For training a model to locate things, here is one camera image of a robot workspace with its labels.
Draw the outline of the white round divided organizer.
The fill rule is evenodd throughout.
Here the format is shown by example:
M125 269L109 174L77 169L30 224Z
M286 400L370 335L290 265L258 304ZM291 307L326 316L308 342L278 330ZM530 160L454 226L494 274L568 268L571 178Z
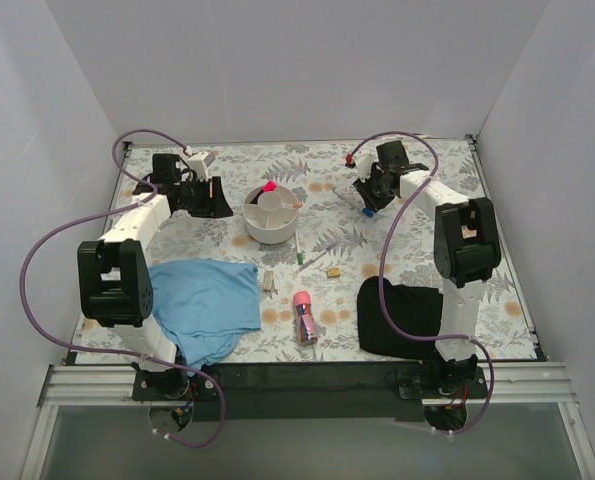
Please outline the white round divided organizer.
M258 242L275 245L290 240L297 230L299 210L283 209L282 202L298 202L292 191L277 186L273 192L260 194L256 187L245 197L242 214L248 233Z

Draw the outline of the pink black highlighter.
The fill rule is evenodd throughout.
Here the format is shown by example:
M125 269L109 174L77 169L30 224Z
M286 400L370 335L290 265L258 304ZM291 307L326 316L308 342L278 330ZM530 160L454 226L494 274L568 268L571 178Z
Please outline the pink black highlighter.
M273 192L277 188L277 184L274 181L268 181L259 191L260 194Z

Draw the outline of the white marker green cap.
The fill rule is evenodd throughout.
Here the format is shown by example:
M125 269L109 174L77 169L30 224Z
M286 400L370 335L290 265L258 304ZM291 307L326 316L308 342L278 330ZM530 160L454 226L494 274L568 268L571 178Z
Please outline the white marker green cap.
M297 263L299 266L302 266L304 264L304 255L303 255L303 251L301 248L299 232L297 230L294 233L294 243L295 243L295 249L296 249Z

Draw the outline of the white marker orange cap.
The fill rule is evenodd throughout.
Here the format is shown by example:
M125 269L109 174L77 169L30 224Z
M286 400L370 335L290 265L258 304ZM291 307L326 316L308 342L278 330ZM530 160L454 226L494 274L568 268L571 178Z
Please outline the white marker orange cap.
M294 203L285 203L282 202L281 208L283 209L296 209L299 210L303 207L303 203L301 202L294 202Z

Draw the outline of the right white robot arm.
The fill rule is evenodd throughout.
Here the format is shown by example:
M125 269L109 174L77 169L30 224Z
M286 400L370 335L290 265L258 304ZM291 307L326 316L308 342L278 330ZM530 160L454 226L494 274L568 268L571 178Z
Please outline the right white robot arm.
M501 262L501 247L492 201L469 198L436 180L439 158L433 149L429 152L431 168L410 162L403 143L392 140L379 145L375 154L353 150L346 166L357 170L353 187L366 210L377 212L399 197L434 222L434 264L443 280L438 333L420 336L396 326L386 306L382 276L378 298L386 322L400 336L434 346L427 385L448 398L475 379L476 350L481 347L475 339L479 305L484 285Z

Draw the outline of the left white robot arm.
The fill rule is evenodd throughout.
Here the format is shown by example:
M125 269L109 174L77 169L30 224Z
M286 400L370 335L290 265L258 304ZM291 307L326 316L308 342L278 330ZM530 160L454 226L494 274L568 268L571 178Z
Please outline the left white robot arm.
M148 245L176 211L198 218L233 215L219 176L208 167L211 151L180 155L155 153L152 171L132 191L135 208L122 214L100 239L84 241L77 250L83 315L110 329L130 351L144 385L170 400L188 394L190 377L179 367L182 354L152 315L154 290L145 258Z

